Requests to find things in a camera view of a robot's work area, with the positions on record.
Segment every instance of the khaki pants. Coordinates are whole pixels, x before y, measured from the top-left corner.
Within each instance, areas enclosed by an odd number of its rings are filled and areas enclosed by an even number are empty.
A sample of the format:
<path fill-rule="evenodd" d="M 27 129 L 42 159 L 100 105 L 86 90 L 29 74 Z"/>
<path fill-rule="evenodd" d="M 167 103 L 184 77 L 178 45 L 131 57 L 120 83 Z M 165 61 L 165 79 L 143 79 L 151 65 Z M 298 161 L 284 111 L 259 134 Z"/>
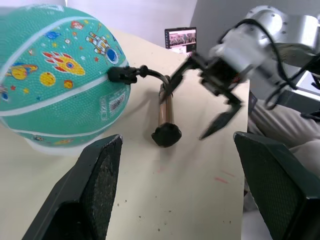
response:
<path fill-rule="evenodd" d="M 259 100 L 248 118 L 248 131 L 285 144 L 306 169 L 320 177 L 320 123 L 281 105 L 266 110 Z"/>

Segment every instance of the table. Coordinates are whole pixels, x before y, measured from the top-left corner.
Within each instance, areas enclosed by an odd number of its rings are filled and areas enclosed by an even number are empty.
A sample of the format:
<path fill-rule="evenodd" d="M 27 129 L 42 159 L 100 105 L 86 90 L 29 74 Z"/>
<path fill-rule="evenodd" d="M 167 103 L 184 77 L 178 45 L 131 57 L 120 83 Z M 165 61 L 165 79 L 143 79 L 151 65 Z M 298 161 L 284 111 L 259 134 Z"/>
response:
<path fill-rule="evenodd" d="M 170 75 L 183 55 L 111 29 L 131 66 L 142 64 Z M 107 240 L 236 240 L 241 238 L 244 173 L 233 141 L 247 130 L 249 83 L 235 94 L 244 107 L 223 130 L 204 141 L 198 137 L 228 106 L 189 71 L 174 94 L 180 141 L 160 148 L 151 133 L 158 124 L 156 78 L 132 85 L 128 105 L 105 136 L 123 135 L 117 192 Z M 0 239 L 19 240 L 54 184 L 77 157 L 45 155 L 0 127 Z"/>

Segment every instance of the basketball seam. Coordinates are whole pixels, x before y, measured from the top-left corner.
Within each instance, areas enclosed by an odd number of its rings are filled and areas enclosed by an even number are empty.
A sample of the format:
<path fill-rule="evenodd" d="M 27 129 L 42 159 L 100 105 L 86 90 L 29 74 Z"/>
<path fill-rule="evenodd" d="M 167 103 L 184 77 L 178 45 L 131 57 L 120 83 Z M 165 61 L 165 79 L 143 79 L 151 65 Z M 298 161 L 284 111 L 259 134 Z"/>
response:
<path fill-rule="evenodd" d="M 43 132 L 37 132 L 37 131 L 25 131 L 25 130 L 18 130 L 18 129 L 12 129 L 11 130 L 15 133 L 21 133 L 21 134 L 32 134 L 32 135 L 39 135 L 39 136 L 44 136 L 44 137 L 54 137 L 54 138 L 73 138 L 73 137 L 83 137 L 83 136 L 89 136 L 92 134 L 96 134 L 100 131 L 102 131 L 103 129 L 109 127 L 110 125 L 112 125 L 115 121 L 118 120 L 118 118 L 121 116 L 121 114 L 124 112 L 124 110 L 122 110 L 120 112 L 120 114 L 115 118 L 115 120 L 113 120 L 112 122 L 108 123 L 107 125 L 103 126 L 102 128 L 95 130 L 95 131 L 91 131 L 91 132 L 84 132 L 84 133 L 77 133 L 77 134 L 66 134 L 66 135 L 61 135 L 61 134 L 49 134 L 49 133 L 43 133 Z"/>
<path fill-rule="evenodd" d="M 55 21 L 54 23 L 51 23 L 50 25 L 42 28 L 40 31 L 36 32 L 34 35 L 32 35 L 27 41 L 24 42 L 24 44 L 22 44 L 10 57 L 9 59 L 5 62 L 5 64 L 3 65 L 3 67 L 1 68 L 0 71 L 0 84 L 4 81 L 5 76 L 7 71 L 9 70 L 9 68 L 15 63 L 15 61 L 21 56 L 21 54 L 23 54 L 26 50 L 28 50 L 28 48 L 35 42 L 38 40 L 39 37 L 43 36 L 44 34 L 46 34 L 47 32 L 49 32 L 50 30 L 58 27 L 61 24 L 65 24 L 67 22 L 70 21 L 75 21 L 75 20 L 86 20 L 86 19 L 90 19 L 90 20 L 96 20 L 98 21 L 96 18 L 94 17 L 85 17 L 85 16 L 70 16 L 70 17 L 66 17 L 66 18 L 62 18 L 58 21 Z"/>
<path fill-rule="evenodd" d="M 128 61 L 125 59 L 123 61 L 123 63 L 121 63 L 119 65 L 119 67 L 124 67 L 128 64 Z M 103 75 L 85 85 L 82 85 L 80 87 L 77 87 L 73 90 L 70 90 L 68 92 L 65 92 L 63 94 L 60 94 L 58 96 L 55 96 L 55 97 L 52 97 L 52 98 L 49 98 L 49 99 L 46 99 L 44 101 L 41 101 L 41 102 L 37 102 L 37 103 L 34 103 L 32 105 L 29 105 L 29 106 L 24 106 L 24 107 L 20 107 L 20 108 L 16 108 L 16 109 L 12 109 L 12 110 L 7 110 L 7 111 L 0 111 L 0 117 L 9 117 L 9 116 L 16 116 L 16 115 L 21 115 L 21 114 L 26 114 L 26 113 L 29 113 L 29 112 L 32 112 L 32 111 L 35 111 L 35 110 L 38 110 L 38 109 L 42 109 L 42 108 L 45 108 L 47 106 L 50 106 L 52 104 L 56 104 L 62 100 L 65 100 L 67 98 L 70 98 L 74 95 L 77 95 L 77 94 L 80 94 L 80 93 L 83 93 L 89 89 L 92 89 L 96 86 L 98 86 L 99 84 L 102 84 L 104 83 L 106 80 L 108 79 L 108 77 L 106 75 Z"/>

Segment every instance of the computer screen display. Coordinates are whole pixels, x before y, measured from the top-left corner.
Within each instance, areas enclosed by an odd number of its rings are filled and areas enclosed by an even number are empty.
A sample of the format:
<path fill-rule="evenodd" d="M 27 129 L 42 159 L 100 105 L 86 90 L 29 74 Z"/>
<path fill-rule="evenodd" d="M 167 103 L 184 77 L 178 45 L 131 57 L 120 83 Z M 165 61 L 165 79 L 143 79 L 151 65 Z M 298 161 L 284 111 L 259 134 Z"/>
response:
<path fill-rule="evenodd" d="M 164 30 L 165 48 L 179 54 L 190 55 L 197 50 L 197 28 L 179 27 Z"/>

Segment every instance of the basketball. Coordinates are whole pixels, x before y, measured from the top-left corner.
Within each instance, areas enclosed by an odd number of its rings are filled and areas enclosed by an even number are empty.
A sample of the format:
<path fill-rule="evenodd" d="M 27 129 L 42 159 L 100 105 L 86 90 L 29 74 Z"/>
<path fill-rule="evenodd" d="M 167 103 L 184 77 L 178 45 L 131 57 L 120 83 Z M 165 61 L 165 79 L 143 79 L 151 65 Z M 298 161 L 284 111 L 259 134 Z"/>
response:
<path fill-rule="evenodd" d="M 112 33 L 96 18 L 59 5 L 30 5 L 5 16 L 0 122 L 37 145 L 85 145 L 123 112 L 130 86 L 110 82 L 128 66 Z"/>

